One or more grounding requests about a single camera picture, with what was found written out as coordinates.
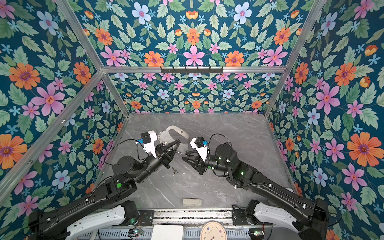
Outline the silver keys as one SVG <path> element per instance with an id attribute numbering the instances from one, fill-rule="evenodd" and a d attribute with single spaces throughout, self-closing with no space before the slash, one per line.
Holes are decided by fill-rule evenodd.
<path id="1" fill-rule="evenodd" d="M 184 155 L 189 149 L 191 138 L 185 130 L 171 125 L 166 130 L 159 133 L 158 140 L 163 145 L 179 140 L 181 143 L 176 150 L 180 155 Z"/>

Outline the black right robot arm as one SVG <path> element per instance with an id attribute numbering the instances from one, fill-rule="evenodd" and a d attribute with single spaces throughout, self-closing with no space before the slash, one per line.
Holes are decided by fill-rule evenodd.
<path id="1" fill-rule="evenodd" d="M 214 153 L 208 146 L 192 143 L 183 161 L 200 175 L 206 170 L 222 172 L 235 189 L 243 189 L 262 196 L 273 205 L 250 201 L 246 218 L 253 224 L 268 223 L 289 229 L 302 240 L 324 240 L 330 221 L 328 204 L 324 200 L 310 200 L 273 182 L 256 168 L 240 161 L 229 143 L 220 144 Z"/>

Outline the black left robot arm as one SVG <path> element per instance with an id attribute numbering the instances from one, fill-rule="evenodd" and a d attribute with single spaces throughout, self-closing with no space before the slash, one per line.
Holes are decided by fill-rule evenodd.
<path id="1" fill-rule="evenodd" d="M 30 240 L 72 240 L 107 226 L 134 224 L 140 216 L 133 201 L 126 198 L 160 167 L 170 168 L 180 141 L 159 144 L 145 160 L 125 156 L 113 165 L 107 177 L 89 194 L 51 212 L 36 211 L 29 217 Z"/>

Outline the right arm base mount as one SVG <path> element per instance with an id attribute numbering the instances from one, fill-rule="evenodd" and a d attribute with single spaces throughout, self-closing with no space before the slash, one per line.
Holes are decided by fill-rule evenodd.
<path id="1" fill-rule="evenodd" d="M 299 233 L 294 226 L 294 222 L 297 220 L 291 214 L 282 208 L 273 207 L 257 200 L 251 200 L 245 209 L 232 205 L 232 220 L 235 226 L 270 224 Z"/>

